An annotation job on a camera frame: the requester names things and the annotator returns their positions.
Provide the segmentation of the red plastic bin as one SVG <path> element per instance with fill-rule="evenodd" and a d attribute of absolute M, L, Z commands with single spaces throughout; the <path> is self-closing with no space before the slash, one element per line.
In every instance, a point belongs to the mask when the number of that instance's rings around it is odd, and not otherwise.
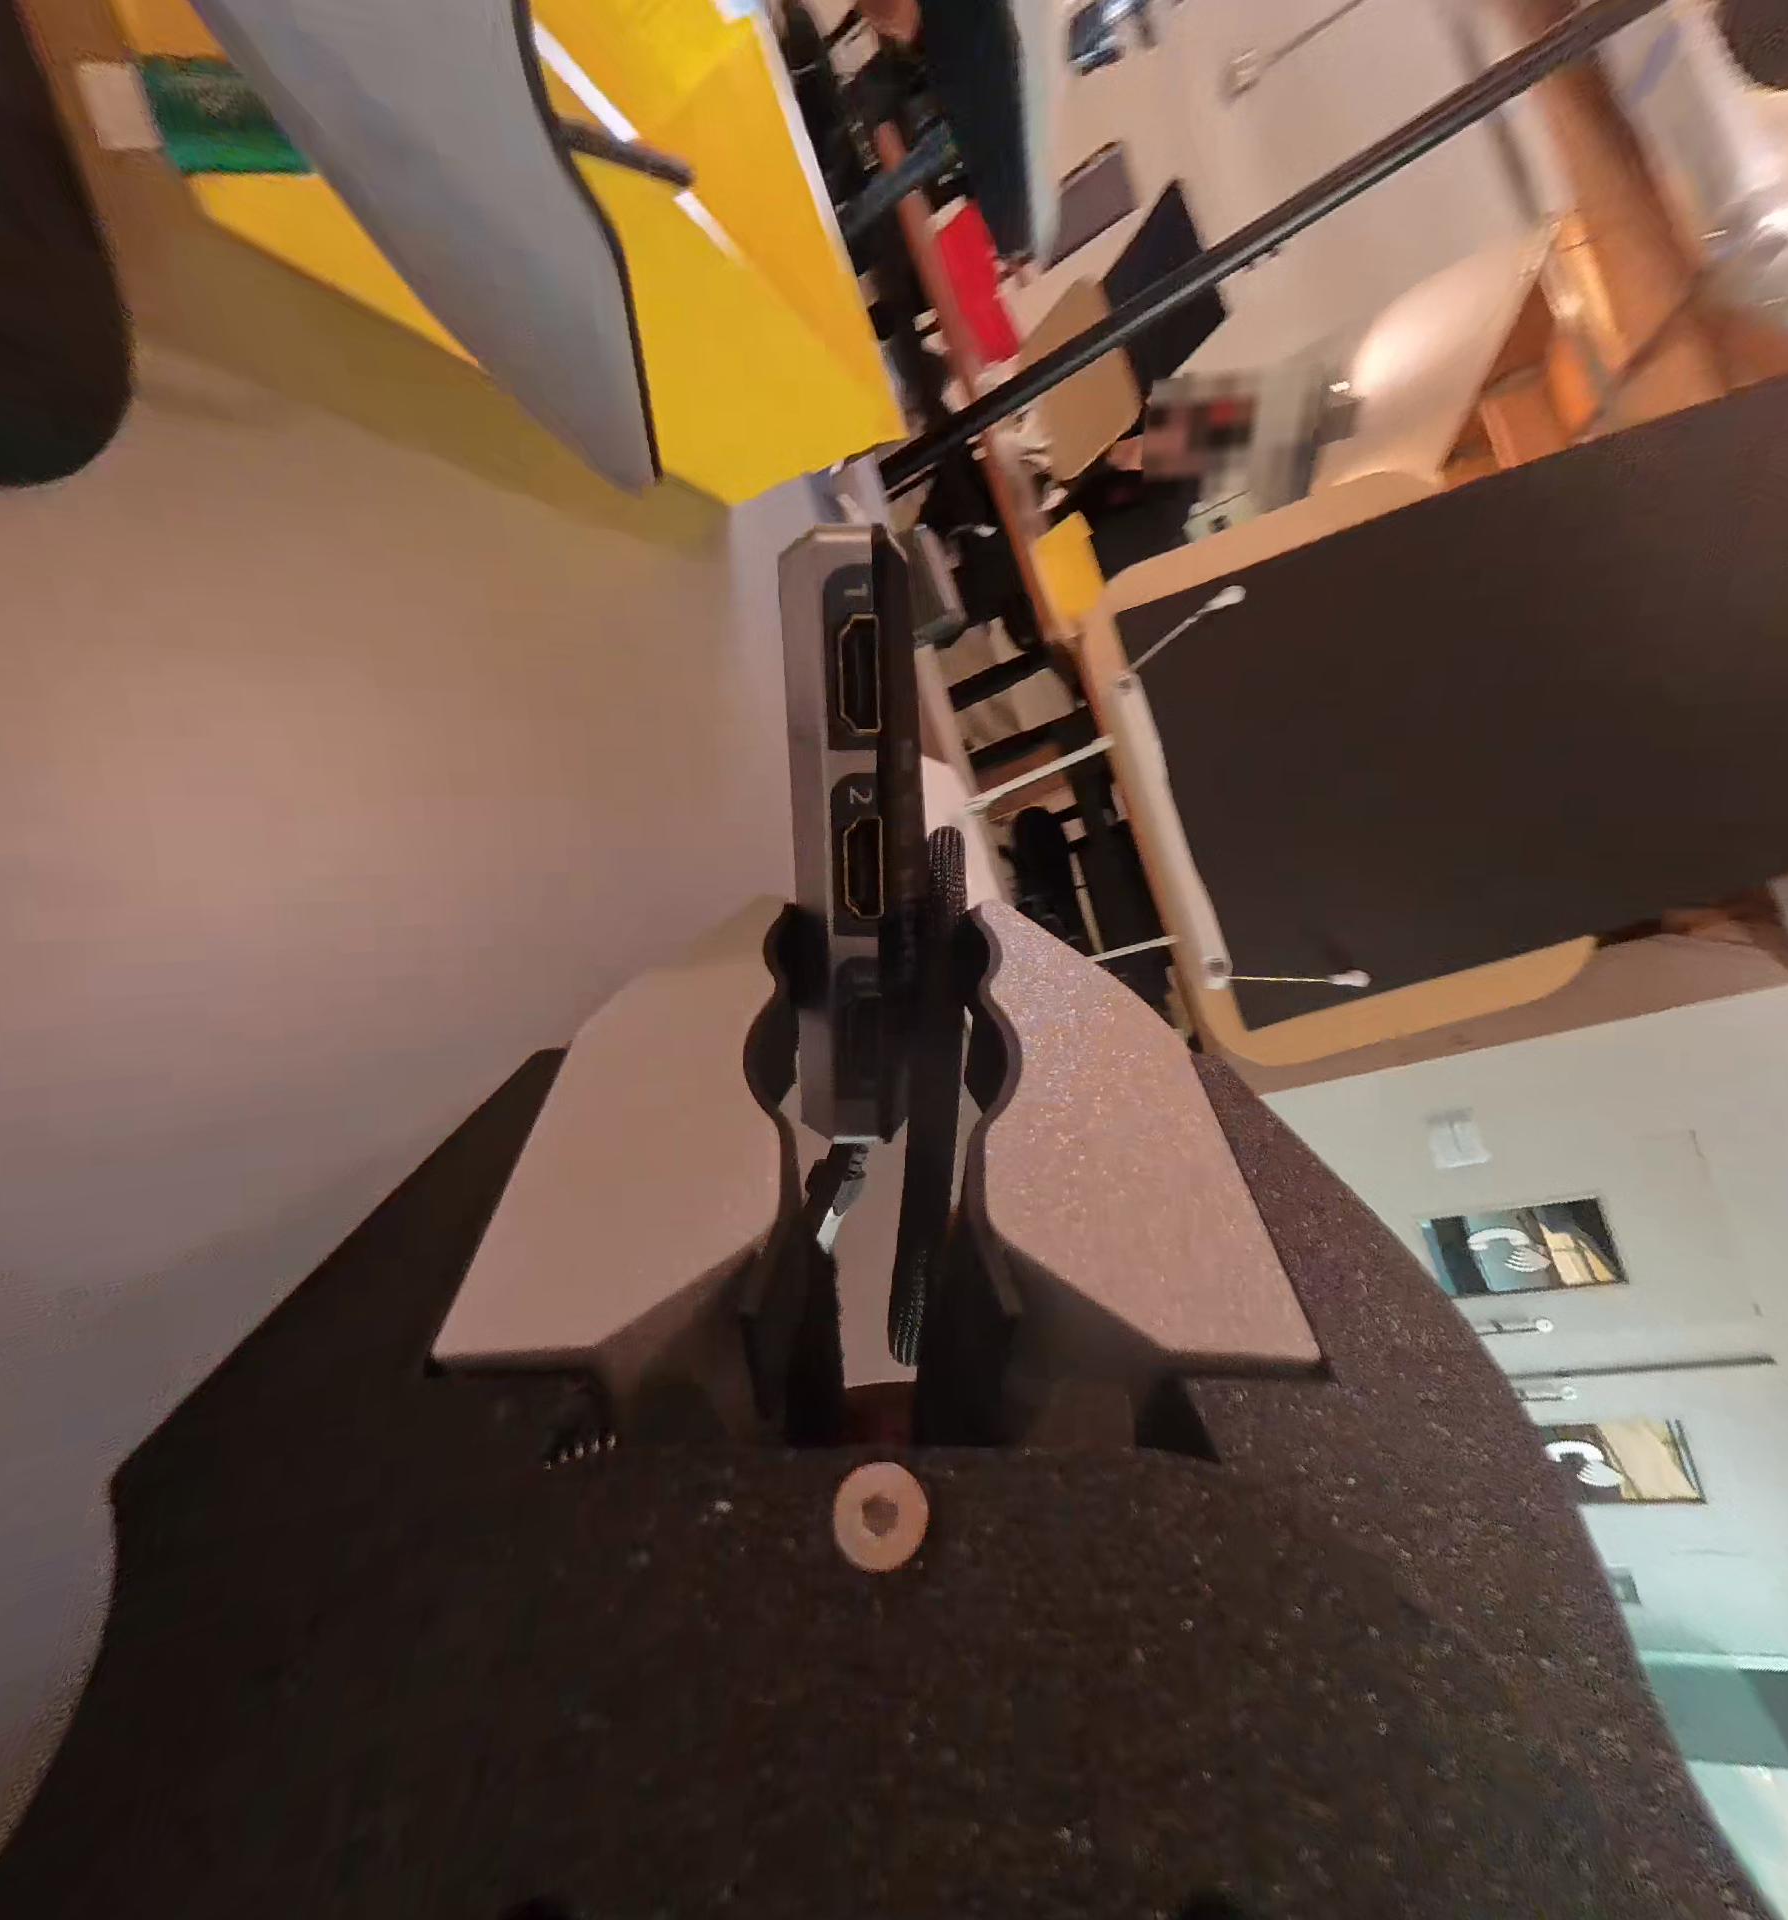
<path fill-rule="evenodd" d="M 929 227 L 935 263 L 971 334 L 975 358 L 1000 366 L 1019 357 L 1019 326 L 1001 298 L 1001 267 L 977 205 L 968 196 L 941 209 Z"/>

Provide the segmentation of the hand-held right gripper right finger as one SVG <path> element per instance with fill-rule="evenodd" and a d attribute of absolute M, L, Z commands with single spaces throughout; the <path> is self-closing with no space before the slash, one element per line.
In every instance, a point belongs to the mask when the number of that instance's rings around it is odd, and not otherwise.
<path fill-rule="evenodd" d="M 1185 1040 L 1004 903 L 955 938 L 975 1117 L 923 1309 L 952 1380 L 1325 1365 Z"/>

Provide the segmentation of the black board on white stand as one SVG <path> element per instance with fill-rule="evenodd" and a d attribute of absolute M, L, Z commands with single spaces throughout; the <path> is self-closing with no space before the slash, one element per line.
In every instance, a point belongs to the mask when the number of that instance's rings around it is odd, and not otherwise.
<path fill-rule="evenodd" d="M 1788 373 L 1131 566 L 1077 647 L 1175 988 L 1265 1067 L 1788 875 Z"/>

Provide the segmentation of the black pole with round top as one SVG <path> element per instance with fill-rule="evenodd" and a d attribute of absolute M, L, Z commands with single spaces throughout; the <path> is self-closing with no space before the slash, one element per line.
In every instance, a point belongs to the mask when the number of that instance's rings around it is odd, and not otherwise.
<path fill-rule="evenodd" d="M 1231 275 L 1276 253 L 1296 235 L 1310 228 L 1338 207 L 1350 205 L 1385 179 L 1429 156 L 1458 132 L 1478 125 L 1509 101 L 1529 92 L 1546 77 L 1592 55 L 1600 44 L 1658 10 L 1658 3 L 1594 3 L 1582 4 L 1544 34 L 1533 36 L 1504 61 L 1484 67 L 1477 77 L 1420 108 L 1402 127 L 1346 156 L 1301 192 L 1269 207 L 1220 241 L 1195 253 L 1177 269 L 1161 275 L 1104 322 L 1084 326 L 972 405 L 952 412 L 945 424 L 908 438 L 883 456 L 883 486 L 901 494 L 917 486 L 945 456 L 968 446 L 1004 418 L 1015 418 L 1033 400 L 1051 394 L 1075 373 L 1083 373 L 1116 348 L 1144 341 L 1151 329 L 1184 313 L 1195 300 L 1216 293 Z M 1747 81 L 1770 91 L 1788 91 L 1788 3 L 1722 4 L 1718 31 L 1730 59 Z"/>

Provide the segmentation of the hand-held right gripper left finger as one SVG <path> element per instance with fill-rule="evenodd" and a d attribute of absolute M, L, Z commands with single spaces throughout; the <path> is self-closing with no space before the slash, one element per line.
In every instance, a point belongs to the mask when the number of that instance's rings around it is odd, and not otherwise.
<path fill-rule="evenodd" d="M 738 1276 L 795 1133 L 747 1072 L 786 899 L 755 896 L 571 1039 L 432 1341 L 448 1372 L 743 1374 Z"/>

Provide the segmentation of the black HDMI switch with cable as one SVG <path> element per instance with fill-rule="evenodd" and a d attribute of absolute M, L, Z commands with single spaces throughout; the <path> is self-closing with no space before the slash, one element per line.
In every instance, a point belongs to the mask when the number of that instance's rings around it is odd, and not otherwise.
<path fill-rule="evenodd" d="M 783 550 L 779 582 L 803 1117 L 855 1180 L 873 1145 L 904 1145 L 885 1330 L 892 1360 L 919 1365 L 955 1208 L 964 842 L 925 820 L 915 597 L 896 537 L 816 527 Z"/>

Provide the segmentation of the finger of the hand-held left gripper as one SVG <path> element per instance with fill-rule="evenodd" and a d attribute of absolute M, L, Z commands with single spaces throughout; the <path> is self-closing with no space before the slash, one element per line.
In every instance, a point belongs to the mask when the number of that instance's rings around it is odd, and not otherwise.
<path fill-rule="evenodd" d="M 662 476 L 626 249 L 579 172 L 666 156 L 554 108 L 523 3 L 197 3 L 483 373 L 623 489 Z"/>

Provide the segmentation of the small yellow bin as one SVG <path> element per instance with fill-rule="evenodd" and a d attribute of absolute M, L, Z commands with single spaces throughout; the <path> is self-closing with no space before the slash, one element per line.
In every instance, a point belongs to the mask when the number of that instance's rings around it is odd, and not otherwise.
<path fill-rule="evenodd" d="M 1095 535 L 1084 513 L 1065 513 L 1037 535 L 1031 571 L 1047 601 L 1052 630 L 1060 639 L 1077 635 L 1105 591 Z"/>

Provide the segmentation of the yellow plastic bin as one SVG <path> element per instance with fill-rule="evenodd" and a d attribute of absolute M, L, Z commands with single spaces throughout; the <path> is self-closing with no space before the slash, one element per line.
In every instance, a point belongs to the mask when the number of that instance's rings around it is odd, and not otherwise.
<path fill-rule="evenodd" d="M 113 12 L 134 59 L 231 61 L 195 7 Z M 897 438 L 904 412 L 767 7 L 530 4 L 530 12 L 554 108 L 666 156 L 664 184 L 579 160 L 626 249 L 662 450 L 655 481 L 671 476 L 742 506 Z M 318 169 L 182 179 L 187 201 L 241 247 L 500 389 Z"/>

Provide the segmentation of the green plastic bin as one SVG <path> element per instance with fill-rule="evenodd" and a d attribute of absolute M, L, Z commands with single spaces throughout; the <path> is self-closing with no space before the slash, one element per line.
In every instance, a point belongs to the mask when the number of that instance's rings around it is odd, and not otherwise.
<path fill-rule="evenodd" d="M 227 59 L 138 52 L 153 127 L 182 175 L 313 175 L 313 160 Z"/>

